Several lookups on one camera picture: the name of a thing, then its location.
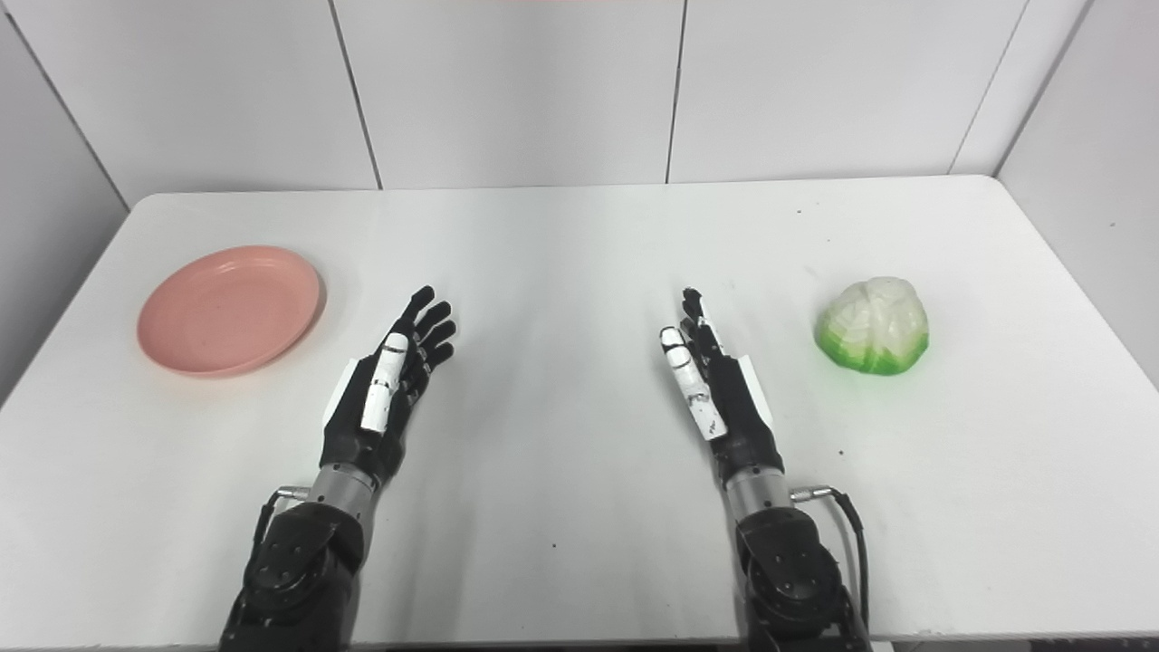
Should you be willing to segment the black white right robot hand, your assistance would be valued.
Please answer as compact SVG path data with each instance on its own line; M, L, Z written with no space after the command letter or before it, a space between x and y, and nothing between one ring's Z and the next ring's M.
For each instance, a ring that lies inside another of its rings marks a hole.
M709 446L721 488L737 475L785 471L770 420L758 409L742 360L727 354L704 308L704 295L681 292L684 317L661 330L661 347L680 396Z

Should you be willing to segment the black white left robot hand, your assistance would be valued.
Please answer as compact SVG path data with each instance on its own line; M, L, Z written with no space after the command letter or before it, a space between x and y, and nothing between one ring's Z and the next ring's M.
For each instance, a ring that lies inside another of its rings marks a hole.
M452 306L432 286L410 296L379 346L343 372L326 416L321 469L348 467L373 488L398 474L411 413L435 368L455 354L455 331Z

